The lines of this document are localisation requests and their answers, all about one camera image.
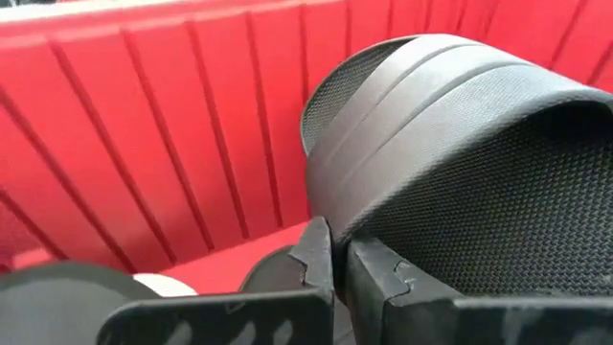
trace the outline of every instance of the red surface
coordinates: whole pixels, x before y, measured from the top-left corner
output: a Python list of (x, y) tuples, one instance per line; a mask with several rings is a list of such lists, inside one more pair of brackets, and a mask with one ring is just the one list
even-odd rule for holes
[(0, 269), (235, 289), (308, 217), (300, 112), (348, 54), (452, 33), (611, 90), (611, 18), (605, 0), (209, 0), (2, 23)]

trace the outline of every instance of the red plastic crate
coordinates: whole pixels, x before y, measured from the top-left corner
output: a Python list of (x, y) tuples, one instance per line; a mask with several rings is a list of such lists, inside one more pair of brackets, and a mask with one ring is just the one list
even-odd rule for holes
[(300, 112), (348, 55), (451, 33), (610, 90), (611, 18), (606, 0), (209, 0), (0, 23), (0, 270), (237, 288), (308, 219)]

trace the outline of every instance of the red plastic bin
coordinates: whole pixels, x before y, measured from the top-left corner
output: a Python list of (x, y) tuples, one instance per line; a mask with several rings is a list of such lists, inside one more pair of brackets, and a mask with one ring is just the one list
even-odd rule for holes
[(0, 13), (0, 272), (75, 259), (235, 290), (309, 217), (308, 95), (386, 38), (463, 35), (613, 89), (606, 0), (73, 5)]

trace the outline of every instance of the red crate wall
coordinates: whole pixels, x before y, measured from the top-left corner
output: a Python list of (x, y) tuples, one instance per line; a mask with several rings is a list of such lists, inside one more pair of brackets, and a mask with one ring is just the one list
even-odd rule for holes
[(300, 111), (348, 55), (451, 33), (613, 89), (606, 0), (228, 0), (0, 24), (0, 269), (161, 270), (308, 217)]

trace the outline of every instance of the mesh texture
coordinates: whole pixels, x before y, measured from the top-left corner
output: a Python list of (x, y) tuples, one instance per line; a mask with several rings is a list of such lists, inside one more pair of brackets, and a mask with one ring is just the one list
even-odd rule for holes
[(462, 293), (613, 295), (613, 117), (558, 106), (406, 184), (361, 222)]
[(301, 122), (303, 146), (309, 153), (321, 132), (375, 68), (406, 40), (390, 41), (363, 51), (339, 65), (317, 88)]

